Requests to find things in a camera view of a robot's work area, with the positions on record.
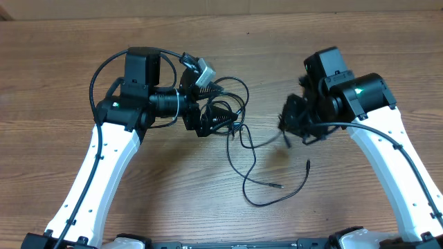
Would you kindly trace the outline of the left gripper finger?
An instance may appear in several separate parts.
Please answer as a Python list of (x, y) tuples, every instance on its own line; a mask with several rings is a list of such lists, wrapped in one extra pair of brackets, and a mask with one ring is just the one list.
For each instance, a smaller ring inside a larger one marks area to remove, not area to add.
[(197, 92), (195, 93), (196, 100), (210, 99), (219, 96), (224, 91), (224, 88), (210, 82), (206, 87), (197, 87)]
[(209, 136), (225, 125), (232, 125), (237, 118), (238, 114), (228, 109), (214, 105), (206, 107), (200, 120), (200, 135)]

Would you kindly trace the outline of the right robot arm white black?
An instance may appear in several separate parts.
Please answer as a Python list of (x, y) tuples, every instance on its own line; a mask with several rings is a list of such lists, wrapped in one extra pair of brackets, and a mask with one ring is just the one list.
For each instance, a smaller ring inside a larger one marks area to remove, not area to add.
[(441, 248), (442, 193), (413, 147), (397, 101), (377, 73), (355, 77), (337, 47), (304, 60), (301, 96), (291, 94), (279, 128), (305, 145), (346, 130), (370, 162), (397, 221), (396, 233), (361, 226), (331, 234), (326, 248)]

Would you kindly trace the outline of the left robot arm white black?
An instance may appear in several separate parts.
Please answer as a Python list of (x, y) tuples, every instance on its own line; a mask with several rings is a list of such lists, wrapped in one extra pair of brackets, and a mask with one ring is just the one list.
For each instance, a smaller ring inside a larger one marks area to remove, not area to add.
[(222, 127), (234, 130), (238, 112), (218, 100), (224, 90), (204, 59), (179, 54), (185, 71), (174, 76), (172, 86), (162, 87), (161, 62), (170, 61), (174, 52), (131, 47), (122, 54), (123, 76), (102, 101), (91, 103), (91, 142), (67, 197), (42, 234), (25, 236), (23, 248), (99, 248), (121, 178), (157, 118), (170, 125), (182, 119), (199, 137)]

